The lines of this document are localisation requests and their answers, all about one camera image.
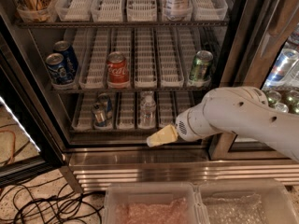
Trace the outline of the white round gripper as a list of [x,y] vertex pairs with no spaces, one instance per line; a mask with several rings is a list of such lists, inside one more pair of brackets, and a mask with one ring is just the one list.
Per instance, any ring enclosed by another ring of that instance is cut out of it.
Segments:
[[205,118],[202,105],[196,105],[180,113],[176,118],[176,128],[171,124],[163,127],[147,138],[147,145],[158,147],[174,143],[178,140],[178,136],[185,141],[193,142],[221,132]]

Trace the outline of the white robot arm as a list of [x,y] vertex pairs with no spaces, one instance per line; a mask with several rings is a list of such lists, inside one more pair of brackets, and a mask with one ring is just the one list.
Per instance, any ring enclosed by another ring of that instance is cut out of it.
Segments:
[[218,133],[255,139],[299,161],[299,116],[270,107],[266,95],[254,87],[222,87],[209,91],[201,103],[176,117],[147,138],[149,147],[193,142]]

